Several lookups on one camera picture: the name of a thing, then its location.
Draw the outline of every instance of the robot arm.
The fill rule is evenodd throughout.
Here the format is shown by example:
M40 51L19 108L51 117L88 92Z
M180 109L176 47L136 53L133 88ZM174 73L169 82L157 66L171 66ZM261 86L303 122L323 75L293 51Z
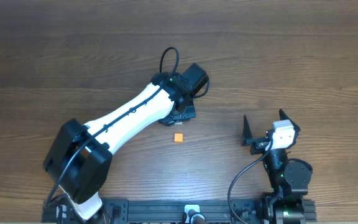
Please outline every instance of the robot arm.
M66 122L44 160L44 169L55 182L50 197L58 184L83 221L97 215L102 207L98 190L112 155L154 121L171 125L194 118L193 98L207 82L206 72L195 63L183 75L175 69L157 73L142 93L112 113L84 125L75 119Z

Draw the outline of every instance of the wire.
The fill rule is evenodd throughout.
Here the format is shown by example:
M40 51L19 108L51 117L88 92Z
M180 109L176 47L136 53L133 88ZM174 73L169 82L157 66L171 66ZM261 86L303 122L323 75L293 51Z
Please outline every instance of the wire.
M206 87L205 87L204 93L201 94L201 95L198 95L198 96L194 96L193 99L197 99L197 98L200 98L200 97L202 97L202 96L205 96L205 94L208 92L208 89L209 89L209 79L208 79L208 82L206 83Z
M169 50L175 50L175 52L177 53L177 61L175 63L175 66L172 70L172 74L175 73L178 64L179 64L179 53L178 50L174 47L169 47L167 48L164 53L162 54L161 57L161 61L160 61L160 73L161 73L161 68L162 68L162 61L164 58L164 55L169 51ZM134 113L136 111L137 108L145 105L147 102L149 102L153 97L155 97L161 90L162 90L162 86L164 86L164 84L169 80L166 79L161 85L160 87L151 95L149 96L146 100L144 100L143 102L139 103L138 105L134 106L133 108L129 108L128 111L126 111L125 113L123 113L122 115L120 115L118 118L114 119L113 121L111 121L108 124L105 124L103 126L103 128L101 128L97 133L94 133L91 137L89 137L79 148L78 150L74 153L74 155L70 158L70 160L67 162L66 167L63 169L63 172L60 174L60 177L58 178L58 180L55 182L55 185L53 186L52 190L49 193L49 196L47 197L46 202L44 203L44 208L48 207L51 201L51 198L53 197L53 195L55 194L57 188L59 187L60 183L62 182L63 178L65 177L68 168L70 167L71 163L74 161L74 158L91 142L93 141L98 135L100 135L101 133L105 132L106 130L108 130L113 124L115 124L116 122L118 122L119 120L121 120L123 117L129 115L130 113Z
M272 139L272 135L273 133L269 134L269 138L270 140L270 145L269 148L266 150L265 154L263 154L261 157L259 157L259 159L255 160L253 163L249 164L246 168L244 168L242 171L240 171L240 173L238 173L236 175L236 177L233 179L233 181L230 184L229 187L229 191L227 192L227 202L229 203L229 208L231 213L243 224L248 224L246 221L242 220L234 211L233 205L231 204L231 190L233 189L234 184L236 183L236 181L238 180L238 178L241 177L241 175L243 173L245 173L247 170L249 170L251 167L253 167L255 164L257 164L258 162L262 161L263 159L265 159L265 157L270 153L270 150L272 149L273 146L273 139Z
M164 61L164 56L169 50L174 50L177 53L177 61L175 62L175 66L172 69L172 74L174 74L176 72L177 68L178 68L178 65L179 65L179 51L178 51L178 49L176 49L174 47L169 47L169 48L165 49L164 52L162 53L161 60L160 60L160 73L162 73L162 62Z

